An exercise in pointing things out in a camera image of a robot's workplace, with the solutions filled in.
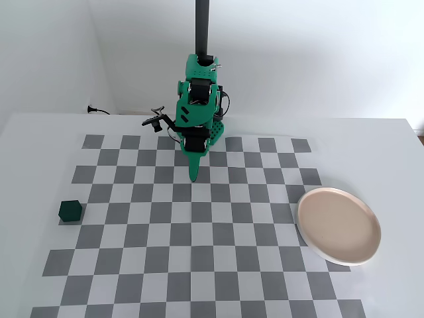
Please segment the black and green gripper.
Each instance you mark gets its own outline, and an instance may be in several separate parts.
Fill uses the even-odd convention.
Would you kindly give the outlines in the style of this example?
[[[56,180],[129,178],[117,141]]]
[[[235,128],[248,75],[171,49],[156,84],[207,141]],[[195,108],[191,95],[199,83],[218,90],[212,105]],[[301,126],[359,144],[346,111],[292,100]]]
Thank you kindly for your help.
[[[189,159],[189,178],[194,182],[198,176],[201,154],[207,152],[211,132],[205,127],[183,127],[180,133],[182,150],[187,152]]]

